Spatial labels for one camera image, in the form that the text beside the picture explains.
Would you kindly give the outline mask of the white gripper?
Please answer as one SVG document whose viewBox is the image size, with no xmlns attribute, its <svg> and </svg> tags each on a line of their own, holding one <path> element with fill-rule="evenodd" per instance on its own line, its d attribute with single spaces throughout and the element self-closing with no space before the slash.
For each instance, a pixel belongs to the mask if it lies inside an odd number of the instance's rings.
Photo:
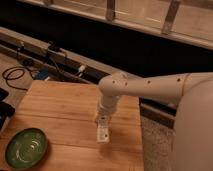
<svg viewBox="0 0 213 171">
<path fill-rule="evenodd" d="M 120 97 L 119 96 L 107 96 L 102 95 L 98 100 L 97 104 L 97 113 L 95 114 L 95 123 L 98 124 L 101 118 L 101 115 L 110 116 L 114 114 L 117 110 L 117 105 Z M 109 129 L 112 128 L 113 119 L 110 116 L 108 119 Z"/>
</svg>

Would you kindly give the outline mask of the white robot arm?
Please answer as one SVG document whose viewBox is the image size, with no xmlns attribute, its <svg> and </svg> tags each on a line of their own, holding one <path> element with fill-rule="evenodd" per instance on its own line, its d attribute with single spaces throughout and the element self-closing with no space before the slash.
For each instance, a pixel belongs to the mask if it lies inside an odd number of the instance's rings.
<svg viewBox="0 0 213 171">
<path fill-rule="evenodd" d="M 109 123 L 121 96 L 177 106 L 171 171 L 213 171 L 213 72 L 131 78 L 123 72 L 102 78 L 97 104 L 97 140 L 110 141 Z"/>
</svg>

